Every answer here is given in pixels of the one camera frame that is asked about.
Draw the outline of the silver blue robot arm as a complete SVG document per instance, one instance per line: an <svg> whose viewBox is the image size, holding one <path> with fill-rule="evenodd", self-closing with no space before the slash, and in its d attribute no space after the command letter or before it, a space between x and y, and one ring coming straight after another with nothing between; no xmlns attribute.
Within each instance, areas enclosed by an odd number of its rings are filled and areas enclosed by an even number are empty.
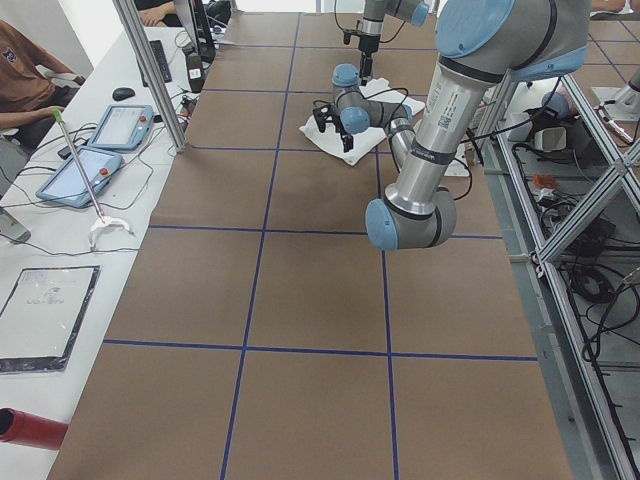
<svg viewBox="0 0 640 480"><path fill-rule="evenodd" d="M449 1L435 28L438 63L418 127L399 103L367 99L361 86L371 76L385 16L424 24L424 1L368 1L359 66L334 69L333 101L318 123L332 122L346 149L370 127L385 131L399 176L365 214L372 244L381 250L429 248L446 241L456 206L441 181L485 92L509 74L535 81L579 69L587 54L588 1Z"/></svg>
<svg viewBox="0 0 640 480"><path fill-rule="evenodd" d="M372 76L373 54L379 49L386 15L414 26L422 26L430 12L430 4L421 0L366 0L361 26L357 30L361 52L359 78L362 86Z"/></svg>

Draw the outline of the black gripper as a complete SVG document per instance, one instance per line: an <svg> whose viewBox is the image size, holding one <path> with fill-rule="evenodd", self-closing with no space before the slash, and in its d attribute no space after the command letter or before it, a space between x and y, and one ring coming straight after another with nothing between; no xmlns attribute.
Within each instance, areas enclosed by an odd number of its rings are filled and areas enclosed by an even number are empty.
<svg viewBox="0 0 640 480"><path fill-rule="evenodd" d="M335 130L341 137L343 152L348 153L353 149L353 136L346 130L340 117L335 118Z"/></svg>
<svg viewBox="0 0 640 480"><path fill-rule="evenodd" d="M362 53L360 60L359 78L360 84L366 85L371 80L373 58L371 55L379 50L380 35L359 32L359 51Z"/></svg>

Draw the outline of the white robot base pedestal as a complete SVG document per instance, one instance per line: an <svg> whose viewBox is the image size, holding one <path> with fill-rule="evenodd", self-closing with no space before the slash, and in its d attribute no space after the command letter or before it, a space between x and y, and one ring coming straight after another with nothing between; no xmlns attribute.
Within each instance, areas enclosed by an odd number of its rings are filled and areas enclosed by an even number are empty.
<svg viewBox="0 0 640 480"><path fill-rule="evenodd" d="M457 147L455 157L445 171L446 177L469 177L470 167L466 158L466 147L460 144Z"/></svg>

